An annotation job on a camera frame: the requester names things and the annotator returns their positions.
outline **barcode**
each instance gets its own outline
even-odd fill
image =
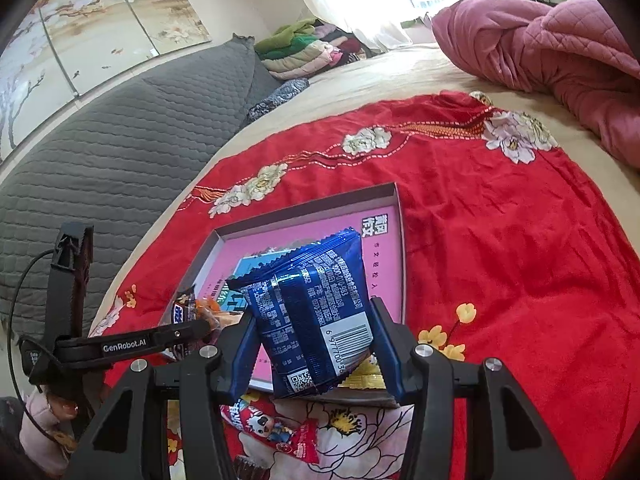
[[[364,359],[373,341],[364,312],[323,326],[322,336],[337,375]]]
[[[293,391],[296,393],[306,390],[314,385],[308,368],[289,374],[287,379],[289,380],[289,384],[293,388]]]

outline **qr code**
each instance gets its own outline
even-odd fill
[[[289,384],[291,384],[293,391],[296,393],[306,390],[307,388],[311,388],[314,385],[308,368],[289,374],[287,379],[289,380]]]

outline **candy wrapper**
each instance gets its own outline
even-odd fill
[[[325,393],[369,357],[370,304],[362,241],[354,229],[227,283],[242,290],[255,316],[276,397]]]
[[[193,287],[179,292],[171,307],[171,324],[185,323],[194,319],[205,319],[211,327],[210,341],[215,342],[220,331],[220,322],[216,319],[215,312],[207,304],[197,304]],[[191,352],[199,350],[204,343],[191,341],[174,345],[163,353],[169,359],[181,361]]]
[[[271,416],[239,399],[233,406],[221,406],[222,417],[236,430],[244,431],[279,452],[309,464],[318,463],[318,421],[310,418],[292,428],[289,423]]]

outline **stack of folded blankets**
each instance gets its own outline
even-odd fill
[[[358,61],[357,53],[362,54],[362,44],[357,38],[348,36],[335,25],[325,25],[310,18],[280,27],[254,48],[275,78],[296,79]]]

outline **yellow flower print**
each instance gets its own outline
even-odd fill
[[[418,334],[418,342],[429,344],[439,350],[447,342],[447,333],[442,331],[442,325],[436,325],[431,330],[422,330]]]
[[[134,298],[134,294],[136,293],[136,286],[135,285],[131,285],[131,291],[126,290],[124,295],[127,297],[127,303],[126,305],[129,308],[135,308],[136,307],[136,298]]]
[[[454,361],[464,361],[465,355],[463,352],[465,351],[464,345],[447,345],[444,350],[440,350],[444,355],[449,359],[453,359]]]
[[[456,309],[460,323],[471,323],[476,318],[476,306],[473,303],[463,303]]]
[[[329,414],[329,427],[335,428],[342,436],[361,433],[363,428],[360,419],[348,409],[333,410]]]
[[[260,400],[260,393],[255,390],[247,390],[247,392],[243,396],[240,396],[240,398],[245,402],[256,402],[257,400]]]

